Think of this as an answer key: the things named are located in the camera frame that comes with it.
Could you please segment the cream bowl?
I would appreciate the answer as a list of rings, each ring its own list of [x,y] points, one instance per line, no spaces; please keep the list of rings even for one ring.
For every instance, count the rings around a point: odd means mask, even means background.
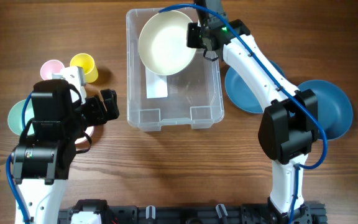
[[[152,16],[139,36],[142,63],[157,75],[169,76],[184,70],[196,50],[187,44],[188,24],[192,20],[183,12],[168,11]]]

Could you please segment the blue bowl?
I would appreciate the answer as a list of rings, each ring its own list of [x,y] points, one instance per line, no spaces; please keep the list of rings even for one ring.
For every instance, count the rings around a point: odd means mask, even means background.
[[[352,126],[354,112],[348,96],[335,84],[325,80],[308,80],[299,90],[312,90],[318,97],[318,121],[329,140],[341,138]]]
[[[229,99],[239,109],[251,113],[262,114],[262,108],[241,76],[233,69],[229,68],[225,76],[225,89]]]

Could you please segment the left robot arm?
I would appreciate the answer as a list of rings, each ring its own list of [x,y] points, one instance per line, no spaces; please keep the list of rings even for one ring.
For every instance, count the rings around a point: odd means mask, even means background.
[[[16,223],[56,223],[70,164],[77,154],[75,141],[89,139],[86,129],[119,117],[117,94],[101,90],[100,95],[73,101],[76,87],[66,80],[45,80],[31,93],[34,117],[8,157],[6,174],[17,202]]]

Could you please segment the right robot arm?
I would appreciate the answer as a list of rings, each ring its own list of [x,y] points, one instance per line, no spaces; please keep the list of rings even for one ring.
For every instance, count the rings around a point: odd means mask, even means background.
[[[301,91],[266,58],[246,25],[229,21],[221,1],[194,1],[199,24],[188,28],[187,45],[212,51],[234,69],[255,95],[262,111],[258,139],[272,160],[273,187],[270,212],[288,221],[301,213],[303,170],[312,144],[322,130],[318,98]]]

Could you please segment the white label in container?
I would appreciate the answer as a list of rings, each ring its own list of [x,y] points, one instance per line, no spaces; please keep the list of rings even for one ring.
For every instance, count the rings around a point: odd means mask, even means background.
[[[168,96],[167,77],[145,69],[147,98],[166,98]]]

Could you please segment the clear plastic storage container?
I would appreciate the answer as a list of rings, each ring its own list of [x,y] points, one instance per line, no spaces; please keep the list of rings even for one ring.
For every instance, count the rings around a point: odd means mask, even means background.
[[[193,129],[210,128],[224,118],[220,68],[214,52],[197,50],[189,66],[167,76],[166,98],[147,98],[139,36],[156,13],[157,8],[143,8],[126,14],[127,122],[145,132],[183,124]]]

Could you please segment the pale pink bowl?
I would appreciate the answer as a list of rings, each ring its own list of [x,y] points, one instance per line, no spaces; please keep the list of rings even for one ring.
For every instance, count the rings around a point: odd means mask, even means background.
[[[86,133],[89,137],[91,137],[92,134],[94,133],[94,126],[88,127],[88,128],[85,130],[85,133]],[[87,141],[87,138],[86,138],[86,136],[83,136],[83,137],[81,137],[81,138],[78,138],[78,139],[75,141],[75,144],[80,144],[80,143],[83,143],[83,142],[85,142],[85,141]]]

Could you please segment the yellow cup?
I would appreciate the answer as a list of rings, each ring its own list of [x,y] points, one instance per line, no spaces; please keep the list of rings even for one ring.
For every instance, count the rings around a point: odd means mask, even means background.
[[[70,60],[70,66],[82,67],[85,73],[85,80],[87,83],[93,83],[99,77],[98,69],[96,67],[94,58],[89,54],[80,53],[75,55]]]

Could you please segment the pink cup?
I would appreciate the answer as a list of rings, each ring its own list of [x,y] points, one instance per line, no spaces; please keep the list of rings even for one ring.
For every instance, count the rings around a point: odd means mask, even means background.
[[[53,73],[60,73],[61,69],[64,69],[64,64],[59,60],[49,60],[45,62],[40,69],[40,76],[43,80],[52,79]]]

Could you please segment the green bowl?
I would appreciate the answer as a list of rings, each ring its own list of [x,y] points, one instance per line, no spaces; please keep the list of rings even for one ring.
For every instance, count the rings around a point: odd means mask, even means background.
[[[22,109],[24,107],[25,100],[17,102],[10,110],[7,123],[9,129],[16,135],[21,135],[23,131],[22,127]],[[29,101],[27,108],[25,110],[25,123],[27,123],[31,118],[34,117],[34,111],[32,106],[32,100]]]

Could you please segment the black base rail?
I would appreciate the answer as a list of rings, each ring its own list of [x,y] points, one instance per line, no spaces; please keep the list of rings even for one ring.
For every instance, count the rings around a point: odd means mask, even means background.
[[[148,207],[108,206],[106,200],[79,200],[61,209],[58,224],[83,223],[81,212],[90,212],[96,223],[287,223],[288,215],[279,217],[270,205],[243,204],[227,207]]]

